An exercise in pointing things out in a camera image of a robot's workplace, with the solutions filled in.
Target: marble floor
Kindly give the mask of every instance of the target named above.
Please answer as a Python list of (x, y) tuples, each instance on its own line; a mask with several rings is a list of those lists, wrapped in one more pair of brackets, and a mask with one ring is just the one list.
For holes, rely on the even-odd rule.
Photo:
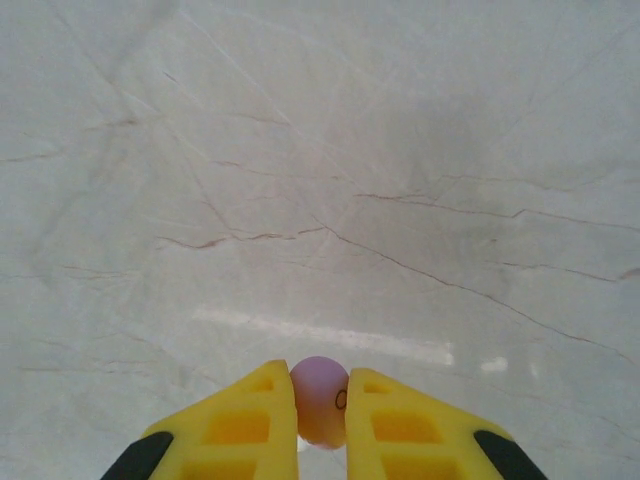
[[(8, 0), (0, 478), (266, 360), (640, 469), (640, 2)], [(345, 479), (344, 451), (300, 452)]]

